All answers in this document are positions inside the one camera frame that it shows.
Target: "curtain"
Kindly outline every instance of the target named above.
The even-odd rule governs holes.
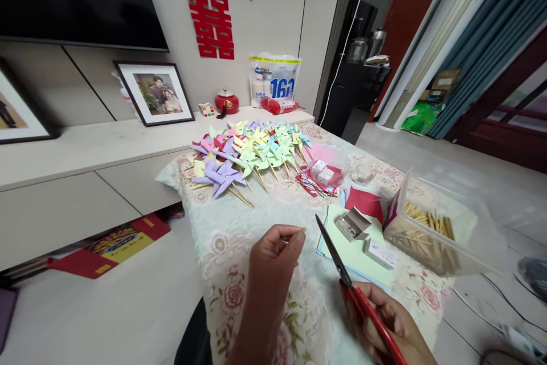
[[[547,0],[485,0],[441,66],[460,74],[427,135],[443,138],[546,19]]]

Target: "tv screen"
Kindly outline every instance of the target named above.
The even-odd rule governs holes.
[[[152,0],[1,0],[0,39],[169,51]]]

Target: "person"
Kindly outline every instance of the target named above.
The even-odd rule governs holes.
[[[167,90],[167,87],[164,86],[164,80],[154,75],[154,86],[150,88],[150,91],[152,93],[152,96],[160,103],[160,111],[165,111],[165,101],[167,98],[165,97],[165,91]]]
[[[305,239],[302,228],[275,224],[251,248],[247,297],[227,364],[271,363],[291,277]],[[399,302],[373,284],[354,282],[353,286],[360,288],[376,308],[408,365],[436,365],[412,316]],[[346,298],[344,303],[363,349],[375,363],[391,364],[389,352],[370,318],[357,323],[352,303]]]
[[[16,129],[17,124],[13,117],[10,115],[10,112],[7,110],[7,104],[0,100],[0,118],[4,121],[6,126],[10,129]]]
[[[173,92],[171,89],[165,89],[164,90],[165,95],[165,110],[168,112],[172,112],[174,110],[182,110],[181,102],[178,101],[177,96],[175,96],[175,92]]]

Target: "picture frame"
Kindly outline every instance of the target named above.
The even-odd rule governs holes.
[[[0,145],[59,136],[8,62],[0,58]]]
[[[115,60],[114,65],[146,127],[195,121],[176,64]]]

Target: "red scissors handle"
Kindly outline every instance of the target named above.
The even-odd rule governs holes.
[[[374,327],[380,334],[380,337],[382,338],[382,341],[386,345],[387,349],[391,351],[395,363],[397,365],[407,365],[403,354],[401,354],[401,351],[397,346],[397,343],[389,333],[389,330],[384,325],[376,311],[370,305],[369,300],[366,299],[363,291],[361,291],[359,288],[347,288],[346,293],[348,297],[352,300],[352,304],[357,310],[358,315],[361,316],[361,318],[358,320],[359,324],[362,324],[365,318],[369,317],[372,320]]]

